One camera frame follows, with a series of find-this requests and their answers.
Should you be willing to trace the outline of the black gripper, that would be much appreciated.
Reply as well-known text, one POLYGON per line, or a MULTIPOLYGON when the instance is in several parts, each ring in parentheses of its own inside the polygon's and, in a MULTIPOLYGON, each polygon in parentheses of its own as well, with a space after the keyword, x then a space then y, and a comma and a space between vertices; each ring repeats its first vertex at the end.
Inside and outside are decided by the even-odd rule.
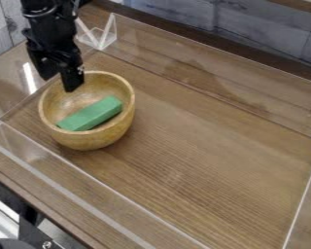
POLYGON ((26 52, 40 77, 48 81, 60 74, 65 92, 84 84, 84 66, 74 44, 76 11, 73 9, 22 9, 29 28, 22 31, 26 52))

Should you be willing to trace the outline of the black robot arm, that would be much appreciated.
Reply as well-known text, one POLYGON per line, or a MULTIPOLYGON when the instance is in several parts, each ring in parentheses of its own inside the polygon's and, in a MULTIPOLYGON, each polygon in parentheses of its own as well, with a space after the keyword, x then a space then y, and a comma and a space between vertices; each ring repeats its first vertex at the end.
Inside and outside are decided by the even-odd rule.
POLYGON ((74 44, 76 11, 70 0, 21 0, 29 28, 22 30, 26 52, 44 80, 61 75, 65 92, 84 83, 81 51, 74 44))

